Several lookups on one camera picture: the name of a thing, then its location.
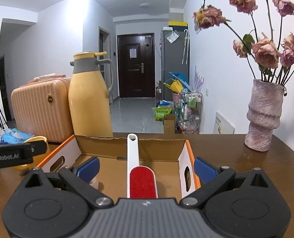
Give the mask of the folded umbrella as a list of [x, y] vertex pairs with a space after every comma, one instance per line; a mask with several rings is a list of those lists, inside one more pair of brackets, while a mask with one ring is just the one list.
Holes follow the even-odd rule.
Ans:
[[189, 55], [189, 30], [184, 29], [184, 33], [185, 33], [185, 38], [184, 38], [184, 47], [183, 47], [181, 64], [188, 63], [188, 55]]

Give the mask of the red lint brush white handle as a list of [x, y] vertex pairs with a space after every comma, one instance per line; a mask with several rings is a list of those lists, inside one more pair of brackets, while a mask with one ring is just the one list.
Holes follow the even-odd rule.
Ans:
[[133, 133], [127, 136], [127, 198], [158, 198], [155, 174], [149, 167], [140, 165], [138, 137]]

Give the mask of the yellow box on refrigerator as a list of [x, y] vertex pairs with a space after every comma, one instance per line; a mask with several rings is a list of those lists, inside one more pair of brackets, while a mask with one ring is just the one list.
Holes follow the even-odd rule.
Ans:
[[187, 22], [169, 21], [168, 26], [172, 26], [172, 27], [188, 27], [188, 23]]

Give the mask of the red orange cardboard box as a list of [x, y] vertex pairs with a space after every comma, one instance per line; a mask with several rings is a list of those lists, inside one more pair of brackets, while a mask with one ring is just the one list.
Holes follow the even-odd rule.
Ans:
[[158, 198], [180, 200], [201, 187], [194, 172], [195, 157], [188, 140], [97, 138], [72, 135], [39, 164], [45, 173], [63, 167], [91, 163], [76, 174], [113, 201], [118, 198], [147, 198], [154, 184]]

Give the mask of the grey refrigerator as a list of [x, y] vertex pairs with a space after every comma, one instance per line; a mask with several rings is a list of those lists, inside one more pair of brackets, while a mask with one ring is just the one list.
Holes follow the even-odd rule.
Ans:
[[[172, 33], [178, 34], [178, 38], [174, 42], [168, 40], [168, 36]], [[186, 33], [184, 31], [161, 31], [161, 82], [162, 99], [166, 101], [172, 100], [171, 90], [164, 83], [172, 83], [173, 77], [170, 72], [181, 73], [184, 75], [184, 80], [189, 83], [189, 64], [186, 61], [182, 64], [182, 56], [184, 50]]]

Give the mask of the dark brown door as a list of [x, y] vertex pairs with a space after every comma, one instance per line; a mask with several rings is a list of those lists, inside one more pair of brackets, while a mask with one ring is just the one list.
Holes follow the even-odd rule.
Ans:
[[120, 97], [154, 98], [154, 34], [118, 35], [117, 48]]

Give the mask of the white board on floor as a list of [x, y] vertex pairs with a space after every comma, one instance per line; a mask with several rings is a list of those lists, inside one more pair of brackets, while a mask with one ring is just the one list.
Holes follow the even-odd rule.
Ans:
[[216, 112], [213, 134], [234, 134], [235, 127], [227, 119]]

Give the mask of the green snack box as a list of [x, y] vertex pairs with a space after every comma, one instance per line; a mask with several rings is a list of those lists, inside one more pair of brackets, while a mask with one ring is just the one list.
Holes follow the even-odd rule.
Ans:
[[154, 109], [154, 119], [155, 121], [163, 121], [166, 115], [171, 114], [172, 108], [157, 106]]

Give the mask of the yellow mug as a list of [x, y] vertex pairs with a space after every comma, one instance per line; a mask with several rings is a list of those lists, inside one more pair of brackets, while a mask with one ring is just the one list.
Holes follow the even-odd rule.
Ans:
[[45, 136], [34, 136], [25, 141], [31, 143], [33, 162], [12, 167], [16, 171], [26, 171], [36, 167], [50, 152], [47, 138]]

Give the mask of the blue tissue pack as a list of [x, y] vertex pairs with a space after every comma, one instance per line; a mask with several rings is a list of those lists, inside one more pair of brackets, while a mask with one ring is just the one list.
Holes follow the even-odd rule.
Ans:
[[23, 133], [16, 128], [8, 129], [7, 132], [0, 136], [0, 143], [19, 144], [24, 143], [29, 138], [34, 137], [32, 134]]

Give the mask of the peach ribbed suitcase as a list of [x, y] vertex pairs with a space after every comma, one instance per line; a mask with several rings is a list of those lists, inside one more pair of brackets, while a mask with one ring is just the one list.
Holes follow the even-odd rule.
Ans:
[[68, 91], [70, 77], [48, 74], [35, 77], [11, 93], [17, 128], [49, 142], [64, 142], [74, 134]]

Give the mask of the yellow thermos jug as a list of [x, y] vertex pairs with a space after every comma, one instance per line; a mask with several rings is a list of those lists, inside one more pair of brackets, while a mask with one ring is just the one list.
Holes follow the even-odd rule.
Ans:
[[[112, 138], [109, 97], [114, 85], [115, 65], [110, 59], [99, 59], [107, 52], [82, 52], [73, 56], [68, 100], [75, 135]], [[100, 65], [111, 67], [111, 84], [106, 86]]]

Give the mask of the white spray bottle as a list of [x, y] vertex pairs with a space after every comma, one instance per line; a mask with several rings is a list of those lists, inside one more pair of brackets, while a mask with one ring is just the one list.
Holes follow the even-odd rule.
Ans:
[[96, 177], [94, 177], [90, 182], [89, 182], [89, 185], [91, 187], [93, 187], [94, 189], [99, 189], [99, 181]]

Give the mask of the yellow watering can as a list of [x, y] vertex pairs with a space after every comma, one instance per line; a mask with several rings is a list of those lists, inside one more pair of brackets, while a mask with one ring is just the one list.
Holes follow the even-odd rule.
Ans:
[[181, 93], [183, 86], [179, 80], [174, 80], [171, 84], [163, 83], [163, 85], [169, 88], [173, 93]]

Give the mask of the dried pink roses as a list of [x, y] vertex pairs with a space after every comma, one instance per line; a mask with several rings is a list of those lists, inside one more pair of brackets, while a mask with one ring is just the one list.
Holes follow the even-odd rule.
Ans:
[[187, 0], [191, 61], [206, 83], [286, 85], [294, 75], [294, 0]]

